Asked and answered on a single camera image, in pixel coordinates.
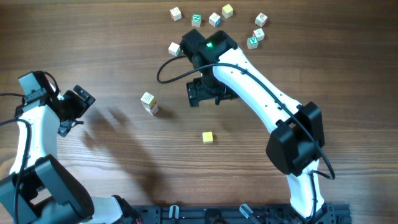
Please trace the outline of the yellow block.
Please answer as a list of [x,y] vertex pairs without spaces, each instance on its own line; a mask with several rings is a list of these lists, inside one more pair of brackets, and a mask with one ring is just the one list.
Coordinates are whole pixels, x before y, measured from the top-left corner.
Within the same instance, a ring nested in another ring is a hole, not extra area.
[[222,15],[225,19],[230,18],[233,15],[234,9],[230,4],[222,7]]
[[204,144],[211,144],[213,142],[213,133],[211,131],[203,132],[202,140]]

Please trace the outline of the red Q block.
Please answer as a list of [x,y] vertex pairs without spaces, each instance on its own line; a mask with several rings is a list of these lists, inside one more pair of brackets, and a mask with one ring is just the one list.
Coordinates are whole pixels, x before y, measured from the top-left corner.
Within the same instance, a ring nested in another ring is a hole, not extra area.
[[153,110],[155,110],[156,108],[159,109],[159,107],[157,106],[157,103],[153,103],[152,105],[144,105],[144,108],[146,109],[147,112],[149,112],[151,114],[151,112]]

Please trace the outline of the white four block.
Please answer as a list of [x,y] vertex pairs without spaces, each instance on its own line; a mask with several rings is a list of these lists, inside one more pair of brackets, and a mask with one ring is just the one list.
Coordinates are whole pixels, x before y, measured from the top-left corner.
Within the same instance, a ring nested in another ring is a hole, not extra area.
[[143,96],[141,97],[141,103],[142,105],[152,105],[153,103],[156,103],[154,95],[150,94],[149,92],[145,92]]

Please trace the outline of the green V block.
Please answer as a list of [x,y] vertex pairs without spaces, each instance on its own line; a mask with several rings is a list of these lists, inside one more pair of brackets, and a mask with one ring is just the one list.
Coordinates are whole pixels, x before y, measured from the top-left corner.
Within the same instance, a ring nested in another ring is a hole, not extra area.
[[249,50],[251,49],[256,49],[259,45],[259,41],[257,39],[257,37],[252,36],[252,37],[248,37],[247,39],[247,47]]

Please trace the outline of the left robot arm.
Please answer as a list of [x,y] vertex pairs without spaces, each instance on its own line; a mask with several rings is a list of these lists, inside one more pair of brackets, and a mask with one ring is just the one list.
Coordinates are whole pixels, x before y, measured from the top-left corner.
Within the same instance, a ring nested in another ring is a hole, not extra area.
[[95,98],[79,85],[61,95],[48,72],[29,72],[18,81],[24,94],[12,122],[19,126],[19,145],[1,180],[1,204],[14,223],[122,223],[128,216],[120,197],[91,197],[57,159],[57,137],[81,124]]

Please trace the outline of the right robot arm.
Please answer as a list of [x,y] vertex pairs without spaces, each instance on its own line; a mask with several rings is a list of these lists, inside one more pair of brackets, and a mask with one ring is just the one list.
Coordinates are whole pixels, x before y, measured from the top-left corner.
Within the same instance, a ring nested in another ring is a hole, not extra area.
[[287,176],[290,204],[303,218],[321,209],[318,176],[325,144],[322,112],[312,102],[302,105],[276,88],[246,58],[224,31],[204,38],[196,29],[182,37],[183,54],[201,77],[187,83],[191,107],[200,101],[242,99],[264,123],[270,138],[266,154]]

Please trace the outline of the white base tower block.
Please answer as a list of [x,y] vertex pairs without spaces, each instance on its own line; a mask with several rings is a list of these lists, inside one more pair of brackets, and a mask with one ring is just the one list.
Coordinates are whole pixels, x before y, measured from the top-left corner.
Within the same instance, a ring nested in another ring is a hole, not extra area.
[[151,115],[152,115],[152,116],[155,116],[158,112],[159,112],[159,109],[156,108],[155,110],[153,110],[153,111],[151,112]]

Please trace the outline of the white green-sided block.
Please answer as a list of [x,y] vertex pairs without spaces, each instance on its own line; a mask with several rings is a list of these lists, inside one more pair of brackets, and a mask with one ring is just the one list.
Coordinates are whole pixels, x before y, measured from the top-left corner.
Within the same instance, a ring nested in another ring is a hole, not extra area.
[[172,42],[168,48],[169,54],[173,55],[174,57],[178,57],[180,54],[180,45]]

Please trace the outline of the white blue-sided block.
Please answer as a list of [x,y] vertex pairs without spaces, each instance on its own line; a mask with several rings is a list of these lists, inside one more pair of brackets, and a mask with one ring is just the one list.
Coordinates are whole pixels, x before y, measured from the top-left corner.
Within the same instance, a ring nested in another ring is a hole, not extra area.
[[221,22],[221,17],[215,12],[209,17],[209,24],[212,25],[213,27],[218,27],[220,22]]

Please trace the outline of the green N block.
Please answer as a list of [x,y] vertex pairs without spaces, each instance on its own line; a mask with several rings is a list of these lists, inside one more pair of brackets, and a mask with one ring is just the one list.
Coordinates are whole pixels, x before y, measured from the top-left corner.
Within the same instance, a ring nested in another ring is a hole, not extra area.
[[192,26],[193,27],[201,26],[201,14],[193,14],[192,15]]

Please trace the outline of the white red-sided block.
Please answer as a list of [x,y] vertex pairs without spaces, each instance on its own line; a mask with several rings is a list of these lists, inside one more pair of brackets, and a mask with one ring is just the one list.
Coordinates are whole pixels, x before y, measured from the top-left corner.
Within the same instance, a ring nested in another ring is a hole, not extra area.
[[258,41],[262,41],[265,38],[265,33],[262,28],[258,28],[253,31],[252,36],[256,37]]

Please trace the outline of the red-edged white block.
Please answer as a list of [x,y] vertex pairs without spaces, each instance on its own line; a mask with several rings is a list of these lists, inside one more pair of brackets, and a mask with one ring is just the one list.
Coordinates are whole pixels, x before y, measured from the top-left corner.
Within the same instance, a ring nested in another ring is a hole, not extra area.
[[170,16],[173,21],[178,21],[182,18],[182,13],[178,7],[175,7],[170,10]]

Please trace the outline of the yellow top block far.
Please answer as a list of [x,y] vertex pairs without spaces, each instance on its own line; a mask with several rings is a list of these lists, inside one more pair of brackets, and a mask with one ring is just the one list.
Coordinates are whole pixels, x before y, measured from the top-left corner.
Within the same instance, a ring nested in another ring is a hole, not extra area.
[[222,7],[222,15],[225,19],[230,18],[233,15],[234,9],[230,4]]

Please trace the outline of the white picture block far right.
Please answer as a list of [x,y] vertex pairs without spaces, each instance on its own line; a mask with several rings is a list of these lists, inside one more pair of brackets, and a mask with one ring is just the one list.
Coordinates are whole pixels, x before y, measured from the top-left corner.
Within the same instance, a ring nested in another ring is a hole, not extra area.
[[264,13],[260,12],[256,19],[255,19],[255,24],[258,25],[259,27],[263,27],[265,23],[267,22],[268,16],[265,15]]

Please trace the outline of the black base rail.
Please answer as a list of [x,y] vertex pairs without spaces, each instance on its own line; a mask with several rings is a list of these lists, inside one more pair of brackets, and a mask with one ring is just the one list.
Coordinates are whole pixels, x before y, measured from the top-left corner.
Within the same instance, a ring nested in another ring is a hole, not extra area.
[[312,218],[301,217],[290,204],[277,203],[263,206],[216,206],[193,207],[171,205],[133,205],[138,217],[127,218],[124,223],[130,224],[289,224],[311,223]]

